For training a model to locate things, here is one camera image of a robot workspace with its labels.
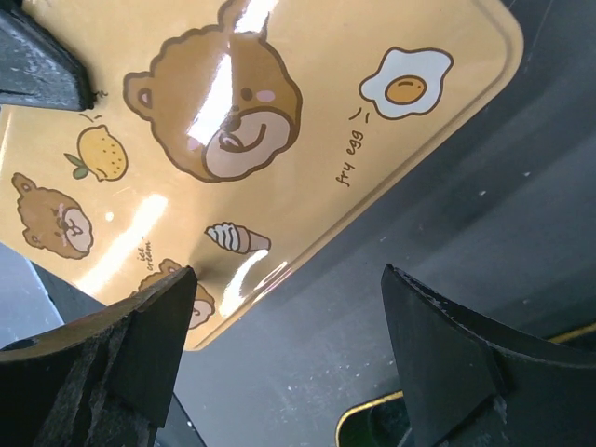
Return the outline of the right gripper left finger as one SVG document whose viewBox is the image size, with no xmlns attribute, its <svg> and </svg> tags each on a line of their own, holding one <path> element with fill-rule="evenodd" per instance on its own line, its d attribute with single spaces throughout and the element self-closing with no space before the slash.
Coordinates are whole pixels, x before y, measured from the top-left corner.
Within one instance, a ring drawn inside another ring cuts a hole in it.
<svg viewBox="0 0 596 447">
<path fill-rule="evenodd" d="M 122 301 L 1 349 L 4 446 L 152 446 L 197 289 L 182 267 Z"/>
</svg>

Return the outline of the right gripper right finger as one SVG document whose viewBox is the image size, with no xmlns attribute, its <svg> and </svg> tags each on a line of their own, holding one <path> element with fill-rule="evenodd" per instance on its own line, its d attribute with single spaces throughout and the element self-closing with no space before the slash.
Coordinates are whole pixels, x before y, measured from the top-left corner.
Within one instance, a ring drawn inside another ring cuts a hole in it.
<svg viewBox="0 0 596 447">
<path fill-rule="evenodd" d="M 392 265 L 381 288 L 415 445 L 594 445 L 594 353 L 514 330 Z"/>
</svg>

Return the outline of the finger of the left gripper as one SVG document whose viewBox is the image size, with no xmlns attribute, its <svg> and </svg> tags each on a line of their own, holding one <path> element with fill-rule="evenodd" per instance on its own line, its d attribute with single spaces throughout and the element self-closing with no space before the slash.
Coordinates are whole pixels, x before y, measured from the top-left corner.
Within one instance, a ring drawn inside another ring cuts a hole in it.
<svg viewBox="0 0 596 447">
<path fill-rule="evenodd" d="M 1 104 L 85 112 L 105 102 L 87 54 L 93 19 L 78 1 L 1 3 Z"/>
</svg>

